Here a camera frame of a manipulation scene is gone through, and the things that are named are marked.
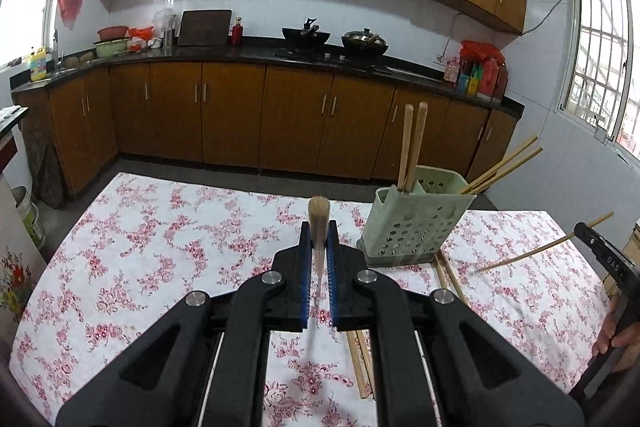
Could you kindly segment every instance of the silver screw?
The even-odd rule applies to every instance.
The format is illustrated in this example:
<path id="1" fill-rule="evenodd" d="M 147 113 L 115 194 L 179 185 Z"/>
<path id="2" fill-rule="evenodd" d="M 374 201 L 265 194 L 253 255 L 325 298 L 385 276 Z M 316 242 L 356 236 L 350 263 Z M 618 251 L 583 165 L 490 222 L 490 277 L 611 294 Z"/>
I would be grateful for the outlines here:
<path id="1" fill-rule="evenodd" d="M 204 292 L 191 292 L 187 294 L 186 299 L 188 306 L 202 306 L 204 301 L 207 300 L 207 296 Z"/>
<path id="2" fill-rule="evenodd" d="M 444 288 L 438 288 L 433 292 L 433 299 L 438 304 L 451 304 L 453 302 L 453 293 Z"/>
<path id="3" fill-rule="evenodd" d="M 269 270 L 262 274 L 262 282 L 265 284 L 277 284 L 282 281 L 282 275 L 275 270 Z"/>
<path id="4" fill-rule="evenodd" d="M 378 279 L 378 274 L 373 270 L 360 270 L 358 272 L 358 281 L 370 284 Z"/>

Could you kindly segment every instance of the cutting board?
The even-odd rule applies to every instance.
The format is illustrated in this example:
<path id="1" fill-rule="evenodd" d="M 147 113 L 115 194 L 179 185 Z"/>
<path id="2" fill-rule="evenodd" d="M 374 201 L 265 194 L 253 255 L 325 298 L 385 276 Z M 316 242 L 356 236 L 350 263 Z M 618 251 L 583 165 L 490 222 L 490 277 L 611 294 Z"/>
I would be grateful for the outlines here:
<path id="1" fill-rule="evenodd" d="M 223 46 L 229 35 L 231 10 L 182 12 L 178 46 Z"/>

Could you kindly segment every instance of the green plastic basket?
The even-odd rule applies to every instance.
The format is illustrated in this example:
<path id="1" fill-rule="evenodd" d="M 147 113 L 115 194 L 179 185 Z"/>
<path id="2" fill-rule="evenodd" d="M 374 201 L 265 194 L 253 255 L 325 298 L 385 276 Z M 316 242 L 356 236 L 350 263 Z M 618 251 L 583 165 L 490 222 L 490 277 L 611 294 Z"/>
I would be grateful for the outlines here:
<path id="1" fill-rule="evenodd" d="M 418 165 L 417 183 L 402 193 L 393 185 L 376 199 L 358 240 L 367 266 L 430 263 L 475 199 L 457 172 Z"/>

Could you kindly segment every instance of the gray floor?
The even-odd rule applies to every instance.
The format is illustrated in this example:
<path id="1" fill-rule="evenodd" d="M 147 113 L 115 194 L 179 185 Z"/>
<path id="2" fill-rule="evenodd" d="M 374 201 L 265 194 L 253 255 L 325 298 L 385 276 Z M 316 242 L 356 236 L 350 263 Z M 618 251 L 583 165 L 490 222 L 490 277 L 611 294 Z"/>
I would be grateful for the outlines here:
<path id="1" fill-rule="evenodd" d="M 164 165 L 120 158 L 113 166 L 103 172 L 77 200 L 69 201 L 64 208 L 56 210 L 41 201 L 36 203 L 40 211 L 42 225 L 47 234 L 46 243 L 42 249 L 42 255 L 47 261 L 58 249 L 66 234 L 80 219 L 82 213 L 118 172 L 131 172 L 132 174 L 144 174 L 163 180 L 232 188 L 248 192 L 264 192 L 301 198 L 310 198 L 321 194 L 330 200 L 361 201 L 364 203 L 373 201 L 375 191 L 380 187 L 380 185 L 333 183 L 275 175 L 214 171 L 204 168 Z M 484 194 L 478 195 L 471 204 L 471 208 L 476 210 L 495 210 L 491 201 Z"/>

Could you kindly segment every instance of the red floral pattern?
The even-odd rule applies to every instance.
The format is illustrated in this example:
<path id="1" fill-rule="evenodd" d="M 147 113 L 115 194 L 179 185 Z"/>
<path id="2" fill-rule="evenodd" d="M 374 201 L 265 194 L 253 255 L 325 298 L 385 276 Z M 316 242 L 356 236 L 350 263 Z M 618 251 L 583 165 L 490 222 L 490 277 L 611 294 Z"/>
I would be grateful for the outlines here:
<path id="1" fill-rule="evenodd" d="M 298 241 L 308 200 L 118 174 L 76 223 L 25 309 L 10 368 L 49 419 L 190 289 L 218 295 L 269 269 Z M 337 201 L 354 245 L 370 204 Z M 485 273 L 479 267 L 564 235 L 546 212 L 468 211 L 443 246 L 471 307 L 568 391 L 604 318 L 602 284 L 572 243 Z M 430 265 L 382 269 L 430 293 Z M 313 278 L 308 329 L 271 336 L 264 388 L 270 427 L 376 425 L 346 338 L 330 327 L 326 277 Z"/>

